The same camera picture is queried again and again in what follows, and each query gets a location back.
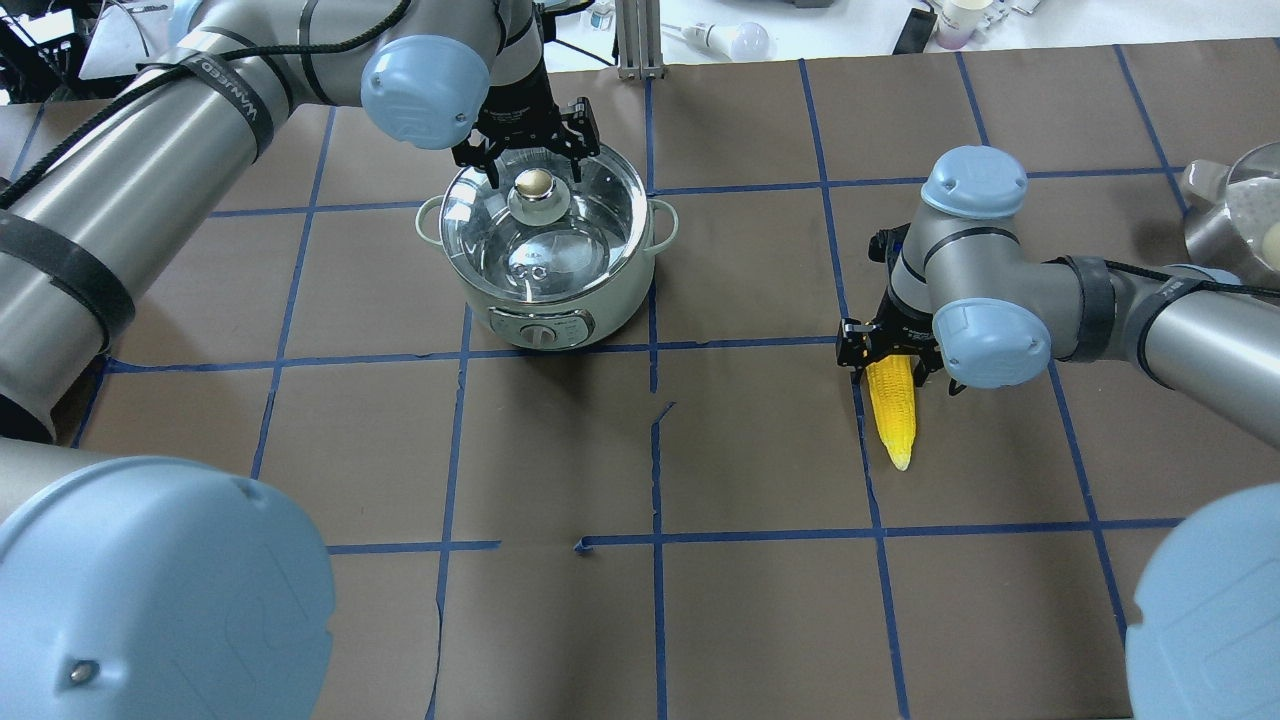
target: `yellow corn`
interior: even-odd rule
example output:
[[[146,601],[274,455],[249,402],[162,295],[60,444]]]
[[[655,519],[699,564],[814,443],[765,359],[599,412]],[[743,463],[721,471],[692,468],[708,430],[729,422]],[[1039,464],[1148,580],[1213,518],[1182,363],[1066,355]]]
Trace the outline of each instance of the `yellow corn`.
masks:
[[[915,383],[911,380],[911,359],[890,355],[867,366],[867,387],[876,410],[876,429],[899,470],[911,464],[915,442]]]

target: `metal pot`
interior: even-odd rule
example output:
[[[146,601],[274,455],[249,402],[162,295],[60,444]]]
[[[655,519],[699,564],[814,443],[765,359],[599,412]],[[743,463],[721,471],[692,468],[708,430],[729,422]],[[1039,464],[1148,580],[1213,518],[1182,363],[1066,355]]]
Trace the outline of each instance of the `metal pot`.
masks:
[[[1280,287],[1280,142],[1263,145],[1233,167],[1196,160],[1183,173],[1192,201],[1187,251],[1248,284]]]
[[[419,236],[448,256],[476,318],[512,345],[567,350],[608,337],[644,304],[654,260],[680,229],[676,210],[645,197],[612,149],[600,146],[581,173],[573,182],[567,159],[512,150],[498,159],[497,188],[468,168],[419,209]],[[422,229],[435,208],[440,240]],[[659,243],[655,210],[672,218]]]

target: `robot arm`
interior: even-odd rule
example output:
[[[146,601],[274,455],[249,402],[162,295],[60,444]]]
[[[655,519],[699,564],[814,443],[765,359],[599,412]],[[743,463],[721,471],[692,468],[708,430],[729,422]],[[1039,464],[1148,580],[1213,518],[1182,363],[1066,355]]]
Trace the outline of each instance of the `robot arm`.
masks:
[[[531,0],[179,1],[180,41],[119,111],[0,193],[0,436],[51,439],[50,409],[298,104],[362,105],[490,181],[507,147],[598,154],[586,99],[552,99],[538,19]]]
[[[943,155],[910,227],[873,241],[888,288],[874,322],[844,322],[837,361],[860,372],[914,354],[916,384],[946,368],[959,383],[995,388],[1030,380],[1055,357],[1128,360],[1280,447],[1280,309],[1221,292],[1234,278],[1220,270],[1029,263],[1012,225],[1025,190],[1021,167],[1000,150]]]

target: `black phone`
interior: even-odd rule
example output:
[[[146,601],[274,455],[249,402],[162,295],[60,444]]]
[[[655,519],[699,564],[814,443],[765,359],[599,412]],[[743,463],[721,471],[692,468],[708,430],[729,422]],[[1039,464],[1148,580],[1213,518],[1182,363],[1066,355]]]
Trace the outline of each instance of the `black phone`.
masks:
[[[937,13],[913,8],[911,14],[906,18],[906,24],[902,26],[902,35],[897,36],[893,54],[924,53],[924,46],[929,44],[929,36],[933,35],[933,24],[937,20]]]

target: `blue plastic cap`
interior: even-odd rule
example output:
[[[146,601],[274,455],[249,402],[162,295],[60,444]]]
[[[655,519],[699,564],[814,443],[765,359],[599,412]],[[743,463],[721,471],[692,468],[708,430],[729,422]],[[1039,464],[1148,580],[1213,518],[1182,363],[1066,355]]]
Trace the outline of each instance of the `blue plastic cap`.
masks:
[[[1208,275],[1208,278],[1211,281],[1216,282],[1216,283],[1222,283],[1222,284],[1244,284],[1244,282],[1240,279],[1240,275],[1236,275],[1235,273],[1229,272],[1229,270],[1224,270],[1221,268],[1206,268],[1204,265],[1190,265],[1190,264],[1187,264],[1187,263],[1178,263],[1178,264],[1170,265],[1170,266],[1171,268],[1187,268],[1188,270],[1196,270],[1197,273],[1201,273],[1203,275]]]
[[[0,715],[306,720],[333,609],[324,542],[279,491],[99,462],[0,524]]]
[[[1010,218],[1023,209],[1027,170],[1004,150],[956,147],[938,158],[920,197],[936,210],[957,218]]]
[[[1156,550],[1135,600],[1134,717],[1280,717],[1280,484],[1193,512]]]
[[[1034,313],[989,297],[943,305],[933,314],[933,337],[956,382],[988,389],[1030,380],[1052,351],[1048,328]]]
[[[177,0],[173,4],[173,13],[169,15],[169,45],[178,45],[178,41],[191,32],[191,22],[196,19],[196,10],[205,0]]]
[[[466,140],[488,95],[489,68],[480,55],[440,35],[388,42],[360,79],[360,101],[374,124],[424,150]]]

